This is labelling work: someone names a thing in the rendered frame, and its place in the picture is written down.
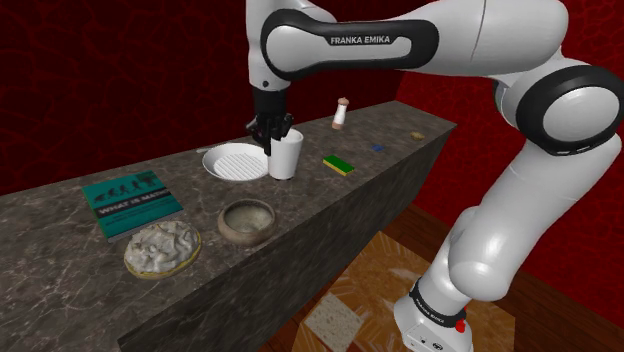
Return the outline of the white cup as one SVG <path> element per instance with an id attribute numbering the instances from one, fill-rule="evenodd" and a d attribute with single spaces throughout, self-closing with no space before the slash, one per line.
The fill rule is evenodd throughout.
<path id="1" fill-rule="evenodd" d="M 280 140 L 271 140 L 271 155 L 268 157 L 268 172 L 277 180 L 291 179 L 296 171 L 304 136 L 291 128 Z"/>

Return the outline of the white ridged plate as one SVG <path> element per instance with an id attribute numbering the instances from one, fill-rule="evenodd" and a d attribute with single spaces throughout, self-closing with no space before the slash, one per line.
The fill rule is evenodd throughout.
<path id="1" fill-rule="evenodd" d="M 264 150 L 249 143 L 225 143 L 207 150 L 202 165 L 211 175 L 226 181 L 244 182 L 268 174 Z"/>

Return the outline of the teal book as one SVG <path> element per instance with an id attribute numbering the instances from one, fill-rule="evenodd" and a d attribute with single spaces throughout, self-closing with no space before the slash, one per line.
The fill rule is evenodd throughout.
<path id="1" fill-rule="evenodd" d="M 108 243 L 184 210 L 151 170 L 84 186 L 82 192 Z"/>

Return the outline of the green and yellow sponge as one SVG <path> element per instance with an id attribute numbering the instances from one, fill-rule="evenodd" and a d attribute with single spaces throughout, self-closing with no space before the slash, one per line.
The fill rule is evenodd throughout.
<path id="1" fill-rule="evenodd" d="M 355 168 L 351 164 L 347 163 L 346 161 L 335 155 L 329 155 L 325 157 L 323 159 L 323 163 L 343 176 L 346 176 L 347 174 L 355 170 Z"/>

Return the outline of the patterned orange robot stand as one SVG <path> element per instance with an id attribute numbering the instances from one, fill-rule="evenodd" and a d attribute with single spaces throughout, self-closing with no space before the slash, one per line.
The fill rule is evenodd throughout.
<path id="1" fill-rule="evenodd" d="M 428 267 L 377 233 L 302 320 L 292 352 L 410 352 L 393 306 Z"/>

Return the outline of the brown stone bowl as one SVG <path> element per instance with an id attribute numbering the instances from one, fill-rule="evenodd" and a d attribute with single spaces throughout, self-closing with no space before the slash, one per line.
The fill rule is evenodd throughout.
<path id="1" fill-rule="evenodd" d="M 231 243 L 245 247 L 253 247 L 268 240 L 276 224 L 274 209 L 256 199 L 240 199 L 229 204 L 217 219 L 219 233 Z"/>

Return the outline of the white shaker with brown top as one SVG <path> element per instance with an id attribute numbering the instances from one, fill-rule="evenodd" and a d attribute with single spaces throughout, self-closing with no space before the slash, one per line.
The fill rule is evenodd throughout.
<path id="1" fill-rule="evenodd" d="M 341 97 L 337 100 L 337 109 L 332 121 L 332 128 L 341 130 L 344 126 L 346 110 L 349 105 L 349 100 L 346 97 Z"/>

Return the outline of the cream pie with yellow rim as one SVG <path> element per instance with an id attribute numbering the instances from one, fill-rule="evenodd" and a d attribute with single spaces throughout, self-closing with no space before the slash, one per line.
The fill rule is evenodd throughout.
<path id="1" fill-rule="evenodd" d="M 190 266 L 201 248 L 201 236 L 193 226 L 182 221 L 162 221 L 132 236 L 124 264 L 137 278 L 164 279 Z"/>

